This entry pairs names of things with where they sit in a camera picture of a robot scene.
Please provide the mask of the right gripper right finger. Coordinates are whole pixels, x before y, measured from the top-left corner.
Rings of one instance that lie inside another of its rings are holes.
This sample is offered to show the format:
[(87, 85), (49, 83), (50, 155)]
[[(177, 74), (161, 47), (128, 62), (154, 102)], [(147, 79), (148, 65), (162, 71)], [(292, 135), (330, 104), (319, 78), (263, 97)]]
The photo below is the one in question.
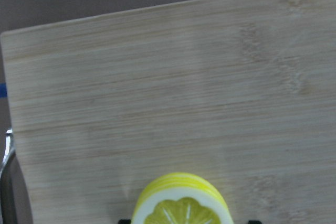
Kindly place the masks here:
[(263, 224), (260, 220), (249, 220), (248, 224)]

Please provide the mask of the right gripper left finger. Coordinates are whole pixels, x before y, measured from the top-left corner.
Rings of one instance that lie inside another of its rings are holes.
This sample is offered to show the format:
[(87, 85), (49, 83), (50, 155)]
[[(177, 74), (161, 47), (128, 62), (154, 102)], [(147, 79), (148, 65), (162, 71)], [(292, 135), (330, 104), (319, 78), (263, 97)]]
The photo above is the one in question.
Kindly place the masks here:
[(130, 224), (131, 223), (131, 219), (120, 219), (118, 221), (118, 224)]

